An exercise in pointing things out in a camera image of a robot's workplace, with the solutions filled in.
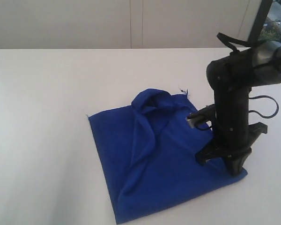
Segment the black strap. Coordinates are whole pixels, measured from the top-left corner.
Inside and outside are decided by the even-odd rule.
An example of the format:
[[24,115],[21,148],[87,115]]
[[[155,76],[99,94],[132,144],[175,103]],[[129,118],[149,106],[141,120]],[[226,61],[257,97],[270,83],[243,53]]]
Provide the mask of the black strap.
[[264,116],[260,112],[257,112],[255,110],[250,110],[249,113],[257,113],[259,116],[261,116],[264,119],[270,119],[270,118],[273,118],[275,115],[277,115],[277,113],[279,111],[279,104],[277,103],[277,101],[273,97],[270,97],[268,95],[259,95],[259,96],[256,96],[256,97],[250,97],[249,99],[259,99],[259,98],[269,98],[269,99],[273,100],[276,103],[276,106],[277,106],[276,111],[270,116]]
[[217,34],[217,38],[228,48],[230,48],[233,52],[237,53],[239,52],[239,50],[231,43],[237,44],[237,45],[242,45],[245,47],[252,47],[252,44],[247,42],[247,41],[242,41],[242,40],[238,40],[232,37],[229,37],[225,34],[222,33],[218,33]]

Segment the blue cloth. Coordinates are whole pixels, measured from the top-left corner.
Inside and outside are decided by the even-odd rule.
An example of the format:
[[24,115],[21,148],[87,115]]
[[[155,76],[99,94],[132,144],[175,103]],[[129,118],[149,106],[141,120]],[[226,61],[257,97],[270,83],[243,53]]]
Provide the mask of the blue cloth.
[[149,215],[237,182],[221,159],[194,155],[212,132],[191,129],[187,95],[148,89],[130,106],[89,117],[117,224]]

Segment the table surface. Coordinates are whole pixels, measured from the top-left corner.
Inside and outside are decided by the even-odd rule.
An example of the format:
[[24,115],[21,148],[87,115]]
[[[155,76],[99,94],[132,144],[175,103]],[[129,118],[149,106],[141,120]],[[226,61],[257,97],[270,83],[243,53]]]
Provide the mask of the table surface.
[[[129,105],[147,88],[188,89],[197,108],[213,102],[212,60],[229,49],[0,50],[0,225],[114,225],[86,115]],[[280,104],[253,145],[249,175],[129,225],[281,225],[281,84],[254,88]],[[263,114],[270,100],[251,100]]]

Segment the white wall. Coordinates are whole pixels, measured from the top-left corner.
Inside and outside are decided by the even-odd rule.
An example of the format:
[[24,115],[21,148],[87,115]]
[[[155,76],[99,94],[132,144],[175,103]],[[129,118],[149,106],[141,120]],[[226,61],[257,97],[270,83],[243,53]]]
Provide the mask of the white wall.
[[0,48],[219,47],[261,0],[0,0]]

